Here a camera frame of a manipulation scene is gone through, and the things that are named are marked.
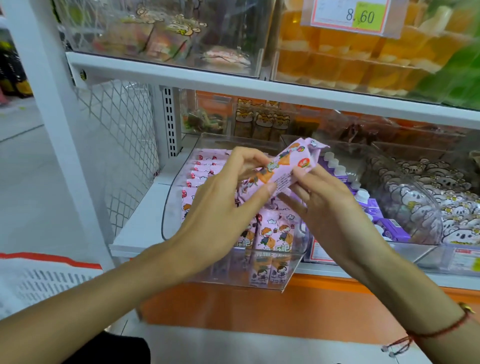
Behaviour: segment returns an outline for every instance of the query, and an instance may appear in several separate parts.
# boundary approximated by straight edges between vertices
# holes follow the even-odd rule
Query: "black pants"
[[[150,349],[144,339],[102,331],[63,363],[150,364]]]

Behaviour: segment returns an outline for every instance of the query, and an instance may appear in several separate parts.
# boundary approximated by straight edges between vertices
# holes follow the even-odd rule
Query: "hand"
[[[280,199],[300,215],[327,254],[365,284],[366,269],[393,250],[343,182],[320,166],[308,174],[295,167],[293,174],[298,182],[291,190],[307,207],[285,194],[280,194]]]
[[[184,254],[193,255],[195,270],[201,271],[226,256],[271,197],[275,183],[262,186],[240,207],[234,198],[239,180],[270,161],[260,150],[237,147],[221,172],[198,188],[185,221],[169,242],[172,248],[181,246]]]

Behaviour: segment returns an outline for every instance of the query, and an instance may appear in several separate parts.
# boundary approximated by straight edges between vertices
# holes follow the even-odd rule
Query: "price tag 8.60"
[[[381,35],[391,0],[314,0],[311,25]]]

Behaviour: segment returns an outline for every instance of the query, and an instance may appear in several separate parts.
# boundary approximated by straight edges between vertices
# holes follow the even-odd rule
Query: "yellow price label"
[[[475,259],[475,262],[472,265],[472,270],[474,272],[480,272],[480,258]]]
[[[381,32],[387,7],[385,4],[374,4],[359,1],[353,15],[353,28]]]

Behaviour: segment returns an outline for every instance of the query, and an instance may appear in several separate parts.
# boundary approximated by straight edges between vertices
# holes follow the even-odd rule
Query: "barcode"
[[[392,224],[397,227],[397,228],[401,228],[401,226],[398,224],[398,222],[396,222],[395,220],[393,219],[390,219],[390,221],[392,222]]]

